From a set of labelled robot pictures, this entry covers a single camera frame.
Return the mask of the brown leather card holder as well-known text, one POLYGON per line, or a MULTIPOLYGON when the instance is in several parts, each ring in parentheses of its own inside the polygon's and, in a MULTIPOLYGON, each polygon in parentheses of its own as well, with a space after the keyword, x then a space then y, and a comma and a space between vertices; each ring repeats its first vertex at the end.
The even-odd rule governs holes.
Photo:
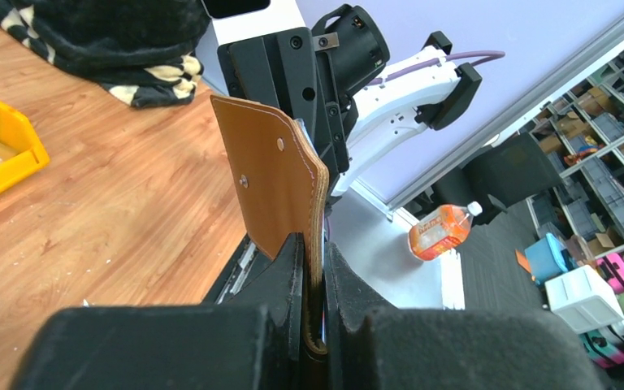
POLYGON ((302 335, 323 356, 323 213, 330 177, 299 121, 281 109, 236 97, 210 98, 246 231, 274 258, 288 235, 304 243, 302 335))

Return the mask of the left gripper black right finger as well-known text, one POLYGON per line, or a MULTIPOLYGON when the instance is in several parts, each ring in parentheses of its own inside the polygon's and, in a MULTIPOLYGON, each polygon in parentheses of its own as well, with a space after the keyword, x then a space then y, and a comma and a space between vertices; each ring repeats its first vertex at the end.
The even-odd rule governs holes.
POLYGON ((601 389, 579 338, 534 310, 399 309, 326 249, 331 389, 601 389))

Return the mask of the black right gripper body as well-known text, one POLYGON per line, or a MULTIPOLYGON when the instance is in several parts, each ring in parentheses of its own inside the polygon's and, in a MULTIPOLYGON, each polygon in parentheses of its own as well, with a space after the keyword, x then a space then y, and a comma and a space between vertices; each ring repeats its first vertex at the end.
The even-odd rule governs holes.
POLYGON ((315 36, 292 28, 222 44, 217 49, 227 92, 301 119, 331 177, 349 169, 346 138, 352 127, 351 98, 341 88, 336 33, 315 36))

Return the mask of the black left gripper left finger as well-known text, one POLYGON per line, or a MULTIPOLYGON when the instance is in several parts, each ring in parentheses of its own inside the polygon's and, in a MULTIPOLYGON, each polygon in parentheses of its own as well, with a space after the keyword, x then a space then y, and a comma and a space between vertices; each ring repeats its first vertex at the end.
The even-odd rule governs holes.
POLYGON ((26 349, 13 389, 296 389, 301 235, 221 304, 60 310, 26 349))

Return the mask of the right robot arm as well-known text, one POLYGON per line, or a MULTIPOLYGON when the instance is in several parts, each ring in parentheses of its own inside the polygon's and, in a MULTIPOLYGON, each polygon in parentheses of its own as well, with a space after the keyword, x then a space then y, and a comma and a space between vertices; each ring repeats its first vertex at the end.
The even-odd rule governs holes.
POLYGON ((337 199, 384 155, 470 106, 481 75, 434 32, 389 63, 388 44, 360 6, 344 4, 312 28, 294 1, 207 1, 226 96, 283 112, 329 173, 337 199))

